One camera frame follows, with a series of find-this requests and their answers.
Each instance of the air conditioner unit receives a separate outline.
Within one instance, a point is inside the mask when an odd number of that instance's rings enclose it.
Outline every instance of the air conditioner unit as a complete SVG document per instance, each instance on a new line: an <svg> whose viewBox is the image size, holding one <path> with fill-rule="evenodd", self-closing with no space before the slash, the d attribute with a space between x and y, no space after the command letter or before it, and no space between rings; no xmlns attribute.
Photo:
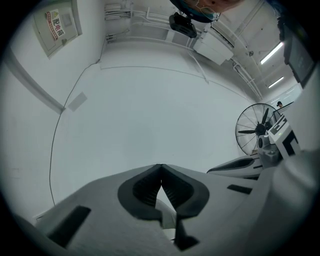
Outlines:
<svg viewBox="0 0 320 256"><path fill-rule="evenodd" d="M215 31L202 32L193 49L218 65L221 65L225 60L230 60L234 55L230 42Z"/></svg>

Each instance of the ceiling light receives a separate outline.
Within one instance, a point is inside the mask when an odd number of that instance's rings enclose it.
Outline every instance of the ceiling light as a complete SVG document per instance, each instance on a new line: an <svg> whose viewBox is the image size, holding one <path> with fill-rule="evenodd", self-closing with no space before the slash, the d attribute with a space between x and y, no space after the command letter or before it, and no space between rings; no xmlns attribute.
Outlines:
<svg viewBox="0 0 320 256"><path fill-rule="evenodd" d="M282 79L284 79L284 77L281 77L279 80L275 81L273 84L271 84L269 86L269 88L271 88L272 86L274 86L276 83L279 83Z"/></svg>
<svg viewBox="0 0 320 256"><path fill-rule="evenodd" d="M292 89L291 91L288 91L286 94L289 94L289 93L291 93L292 91L294 91L295 89Z"/></svg>
<svg viewBox="0 0 320 256"><path fill-rule="evenodd" d="M265 56L263 60L261 60L261 65L269 60L271 56L274 55L283 45L283 42L279 43L267 56Z"/></svg>
<svg viewBox="0 0 320 256"><path fill-rule="evenodd" d="M274 102L276 102L277 100L279 100L280 98L277 98L277 99L275 99L274 101L271 101L271 103L274 103Z"/></svg>

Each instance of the poster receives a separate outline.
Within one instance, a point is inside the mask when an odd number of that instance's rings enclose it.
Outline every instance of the poster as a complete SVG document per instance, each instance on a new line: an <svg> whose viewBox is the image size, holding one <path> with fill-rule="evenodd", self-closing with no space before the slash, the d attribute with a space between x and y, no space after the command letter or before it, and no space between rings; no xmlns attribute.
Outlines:
<svg viewBox="0 0 320 256"><path fill-rule="evenodd" d="M47 11L46 21L48 23L51 34L53 35L54 41L58 40L59 37L62 37L65 34L58 9Z"/></svg>

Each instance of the fan blade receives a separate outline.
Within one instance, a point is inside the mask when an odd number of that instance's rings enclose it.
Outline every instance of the fan blade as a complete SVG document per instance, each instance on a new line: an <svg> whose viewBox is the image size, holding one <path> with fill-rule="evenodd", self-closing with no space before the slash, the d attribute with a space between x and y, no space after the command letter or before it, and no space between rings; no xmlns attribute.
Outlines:
<svg viewBox="0 0 320 256"><path fill-rule="evenodd" d="M239 130L238 133L240 134L254 134L256 133L255 130Z"/></svg>
<svg viewBox="0 0 320 256"><path fill-rule="evenodd" d="M267 120L268 112L269 112L269 108L266 109L266 111L263 115L262 122L261 122L261 124L263 124L263 125L265 124L265 122Z"/></svg>

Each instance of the electric fan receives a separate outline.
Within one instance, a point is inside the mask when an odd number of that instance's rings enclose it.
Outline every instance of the electric fan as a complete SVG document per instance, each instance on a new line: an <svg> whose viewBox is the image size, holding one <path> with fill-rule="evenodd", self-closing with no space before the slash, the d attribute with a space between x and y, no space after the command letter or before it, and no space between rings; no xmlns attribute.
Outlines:
<svg viewBox="0 0 320 256"><path fill-rule="evenodd" d="M279 112L268 104L258 103L247 107L235 126L235 138L242 151L247 155L255 153L258 150L258 137L267 134L279 117Z"/></svg>

